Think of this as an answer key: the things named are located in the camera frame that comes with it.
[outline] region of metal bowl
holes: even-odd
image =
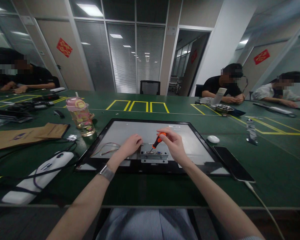
[[[216,111],[219,113],[229,113],[231,111],[234,111],[234,109],[227,105],[216,104]]]

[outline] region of hand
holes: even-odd
[[[169,127],[158,129],[157,132],[164,132],[167,134],[167,136],[160,134],[159,137],[168,146],[172,158],[177,163],[179,163],[181,166],[186,163],[191,163],[191,160],[184,151],[182,137],[179,134],[172,131]]]
[[[143,140],[141,136],[134,134],[124,142],[124,144],[116,152],[116,155],[121,155],[124,157],[123,159],[126,159],[130,155],[134,154],[142,143]]]
[[[19,87],[19,88],[16,88],[16,89],[14,90],[14,93],[24,93],[24,92],[27,91],[27,89],[28,89],[27,86],[21,86],[21,87]]]
[[[244,101],[244,95],[240,94],[240,95],[236,96],[235,99],[237,100],[236,104],[241,104]]]
[[[286,100],[286,99],[281,99],[280,103],[282,103],[283,105],[286,105],[287,107],[292,107],[292,108],[296,108],[298,107],[298,105],[295,102]]]
[[[6,85],[4,85],[0,90],[1,90],[1,91],[8,91],[8,90],[10,90],[11,88],[12,88],[12,85],[6,84]]]
[[[230,104],[230,103],[237,103],[238,100],[234,97],[223,97],[221,101]]]

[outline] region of pink bottle cap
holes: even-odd
[[[80,97],[68,98],[66,105],[69,111],[82,111],[89,106],[89,104],[85,103]]]

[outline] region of silver watch strap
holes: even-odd
[[[107,165],[105,165],[104,168],[98,174],[104,176],[106,179],[109,180],[109,182],[111,182],[111,180],[114,177],[114,173],[108,168]]]

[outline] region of white cable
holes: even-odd
[[[261,200],[261,198],[258,196],[258,194],[254,191],[254,189],[253,189],[253,187],[251,186],[251,184],[250,184],[249,182],[247,182],[247,181],[245,181],[244,183],[247,185],[247,187],[251,190],[251,192],[253,192],[253,194],[256,196],[256,198],[257,198],[257,199],[261,202],[261,204],[264,206],[264,208],[266,209],[267,213],[270,215],[272,221],[273,221],[274,224],[276,225],[276,228],[278,229],[278,232],[279,232],[279,234],[280,234],[280,237],[281,237],[283,240],[285,240],[285,239],[284,239],[284,236],[283,236],[283,234],[282,234],[282,232],[281,232],[281,230],[280,230],[280,228],[279,228],[279,226],[278,226],[278,224],[277,224],[277,222],[276,222],[276,220],[274,219],[274,217],[273,217],[272,214],[270,213],[270,211],[269,211],[269,209],[267,208],[267,206],[264,204],[264,202]]]

